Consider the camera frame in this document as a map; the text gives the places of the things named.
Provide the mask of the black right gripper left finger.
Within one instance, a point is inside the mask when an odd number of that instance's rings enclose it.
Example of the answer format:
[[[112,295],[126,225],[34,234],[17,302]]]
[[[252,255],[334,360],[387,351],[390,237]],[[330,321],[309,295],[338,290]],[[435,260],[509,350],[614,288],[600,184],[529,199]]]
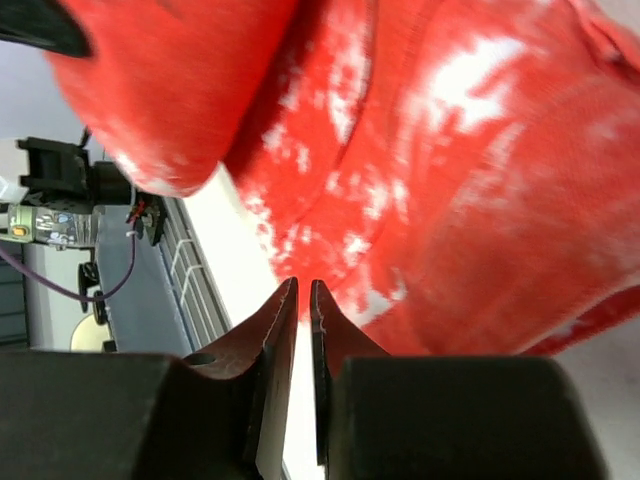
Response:
[[[297,307],[288,279],[185,358],[3,353],[2,477],[279,478]]]

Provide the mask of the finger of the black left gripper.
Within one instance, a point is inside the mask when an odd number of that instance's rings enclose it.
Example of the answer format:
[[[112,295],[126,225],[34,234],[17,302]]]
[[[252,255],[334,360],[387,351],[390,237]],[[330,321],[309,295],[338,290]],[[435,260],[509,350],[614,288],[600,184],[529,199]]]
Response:
[[[92,55],[88,36],[59,1],[1,0],[1,40],[72,58]]]

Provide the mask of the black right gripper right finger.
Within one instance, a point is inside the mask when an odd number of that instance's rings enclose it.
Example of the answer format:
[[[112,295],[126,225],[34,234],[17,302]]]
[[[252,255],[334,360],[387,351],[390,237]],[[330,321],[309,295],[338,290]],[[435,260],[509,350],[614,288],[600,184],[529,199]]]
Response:
[[[537,356],[394,356],[311,286],[317,461],[329,479],[605,479],[568,375]]]

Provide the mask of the red white tie-dye trousers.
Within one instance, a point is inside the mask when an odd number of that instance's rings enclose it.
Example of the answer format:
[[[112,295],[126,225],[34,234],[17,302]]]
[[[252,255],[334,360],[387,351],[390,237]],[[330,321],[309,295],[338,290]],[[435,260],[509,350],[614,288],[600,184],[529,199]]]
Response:
[[[400,354],[639,312],[639,37],[593,1],[66,1],[49,62],[139,187],[224,166],[278,279]]]

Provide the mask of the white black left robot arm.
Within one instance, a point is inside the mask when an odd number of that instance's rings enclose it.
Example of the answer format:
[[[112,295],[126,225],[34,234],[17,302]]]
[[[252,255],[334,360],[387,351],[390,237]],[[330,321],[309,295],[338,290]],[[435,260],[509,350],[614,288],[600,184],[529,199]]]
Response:
[[[92,53],[80,24],[57,1],[3,1],[1,39],[70,58]],[[134,189],[108,161],[89,162],[85,146],[35,137],[1,141],[1,200],[71,213],[131,202]]]

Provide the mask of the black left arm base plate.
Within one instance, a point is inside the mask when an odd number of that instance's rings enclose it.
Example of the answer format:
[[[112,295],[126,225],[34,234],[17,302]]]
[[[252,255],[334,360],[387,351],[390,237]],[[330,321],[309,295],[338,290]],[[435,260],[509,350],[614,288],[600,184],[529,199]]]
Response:
[[[166,217],[162,197],[137,191],[126,223],[132,226],[139,239],[146,236],[150,245],[156,246],[163,236]]]

